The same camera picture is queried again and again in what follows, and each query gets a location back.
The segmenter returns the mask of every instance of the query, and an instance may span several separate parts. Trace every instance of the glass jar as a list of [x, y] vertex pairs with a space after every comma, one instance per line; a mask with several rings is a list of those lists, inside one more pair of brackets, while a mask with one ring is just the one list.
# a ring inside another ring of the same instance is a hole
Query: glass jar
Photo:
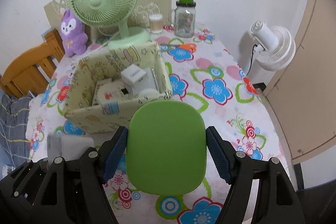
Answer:
[[182, 4], [177, 1], [176, 6], [176, 9], [172, 10], [175, 13], [174, 24], [170, 20], [174, 26], [174, 34], [177, 37], [190, 38], [195, 31], [196, 2]]

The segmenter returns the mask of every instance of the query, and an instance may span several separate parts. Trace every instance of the purple plush toy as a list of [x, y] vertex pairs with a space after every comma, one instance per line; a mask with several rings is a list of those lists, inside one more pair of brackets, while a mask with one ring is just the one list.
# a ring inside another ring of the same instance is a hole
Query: purple plush toy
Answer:
[[66, 9], [61, 20], [61, 32], [66, 56], [80, 55], [86, 51], [88, 37], [84, 32], [84, 23], [70, 9]]

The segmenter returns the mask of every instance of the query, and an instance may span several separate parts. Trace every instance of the black cable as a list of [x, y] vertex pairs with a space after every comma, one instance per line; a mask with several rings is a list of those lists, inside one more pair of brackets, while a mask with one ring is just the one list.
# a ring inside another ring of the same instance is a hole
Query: black cable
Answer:
[[252, 67], [253, 54], [254, 54], [254, 47], [258, 47], [258, 45], [257, 45], [257, 44], [254, 44], [254, 45], [253, 45], [253, 48], [252, 48], [252, 56], [251, 56], [251, 64], [250, 64], [249, 71], [247, 72], [247, 74], [246, 74], [246, 75], [248, 75], [248, 74], [249, 74], [249, 72], [250, 72], [250, 70], [251, 70], [251, 67]]

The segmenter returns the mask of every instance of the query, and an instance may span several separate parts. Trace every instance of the cotton swab container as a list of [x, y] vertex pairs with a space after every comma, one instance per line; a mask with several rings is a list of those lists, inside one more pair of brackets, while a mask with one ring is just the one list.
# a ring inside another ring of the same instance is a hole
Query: cotton swab container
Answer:
[[163, 15], [152, 14], [148, 17], [151, 33], [162, 33], [163, 31]]

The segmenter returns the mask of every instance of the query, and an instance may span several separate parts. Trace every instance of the chair backrest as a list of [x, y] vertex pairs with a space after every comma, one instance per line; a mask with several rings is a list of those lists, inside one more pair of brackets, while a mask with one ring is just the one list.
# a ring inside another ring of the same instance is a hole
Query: chair backrest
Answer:
[[19, 98], [26, 95], [29, 90], [35, 94], [45, 91], [48, 81], [38, 67], [51, 78], [56, 69], [52, 58], [60, 62], [64, 55], [62, 40], [56, 30], [48, 32], [45, 39], [47, 42], [24, 52], [8, 66], [0, 78], [0, 87], [7, 94]]
[[183, 195], [204, 179], [206, 151], [205, 125], [196, 109], [178, 101], [154, 101], [132, 117], [127, 175], [143, 192]]

